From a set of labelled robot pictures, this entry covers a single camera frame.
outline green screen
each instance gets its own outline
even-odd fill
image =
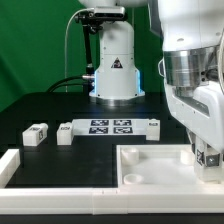
[[[0,111],[24,94],[44,92],[64,78],[65,30],[81,8],[75,0],[0,0]],[[149,31],[148,9],[129,9],[128,14],[135,29],[135,64],[143,75],[143,89],[163,91],[157,71],[161,40]],[[97,35],[91,36],[91,46],[97,67]],[[68,49],[68,76],[85,73],[81,24],[72,24]],[[77,87],[68,90],[82,91]]]

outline cable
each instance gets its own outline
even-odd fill
[[[68,22],[68,25],[67,25],[67,28],[66,28],[66,33],[65,33],[65,46],[64,46],[64,53],[65,53],[65,78],[68,77],[68,33],[69,33],[69,29],[70,29],[70,26],[71,26],[71,23],[73,21],[73,19],[81,12],[89,12],[89,11],[93,11],[94,8],[87,8],[87,9],[81,9],[79,11],[77,11],[76,13],[74,13],[72,15],[72,17],[70,18],[69,22]]]
[[[62,80],[56,82],[55,84],[53,84],[52,86],[50,86],[46,92],[51,92],[52,89],[54,89],[56,86],[58,86],[61,83],[68,82],[68,81],[75,80],[75,79],[82,79],[82,76],[72,76],[69,78],[62,79]]]
[[[219,77],[218,77],[218,70],[217,69],[209,69],[206,74],[205,74],[206,78],[208,80],[211,81],[219,81]]]
[[[51,89],[51,91],[49,92],[54,92],[54,90],[60,88],[60,87],[63,87],[63,86],[83,86],[82,84],[78,84],[78,83],[70,83],[70,84],[61,84],[61,85],[58,85],[58,86],[55,86],[54,88]]]
[[[224,94],[224,80],[223,80],[223,50],[224,50],[224,29],[222,31],[222,38],[219,47],[219,57],[218,57],[218,77],[219,77],[219,84]]]

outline white rectangular block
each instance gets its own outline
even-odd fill
[[[0,188],[8,184],[19,165],[19,149],[9,149],[0,159]]]
[[[73,140],[72,123],[61,124],[57,131],[58,145],[71,145]]]
[[[146,128],[146,140],[159,141],[160,140],[160,121],[151,119],[148,121]]]
[[[38,146],[47,137],[47,124],[33,124],[23,132],[24,146]]]

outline table surface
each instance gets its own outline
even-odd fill
[[[57,146],[56,131],[73,119],[159,119],[160,141],[145,136],[76,136],[71,146]],[[81,93],[32,93],[0,113],[0,156],[19,148],[22,164],[8,188],[117,187],[116,145],[187,144],[185,128],[168,111],[165,96],[146,94],[145,101],[125,107],[90,103]],[[47,123],[48,137],[38,147],[23,147],[22,132]],[[1,223],[211,223],[222,214],[39,215],[1,216]]]

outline warning label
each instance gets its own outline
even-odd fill
[[[113,65],[111,66],[111,68],[123,68],[119,58],[116,58],[116,60],[114,61]]]

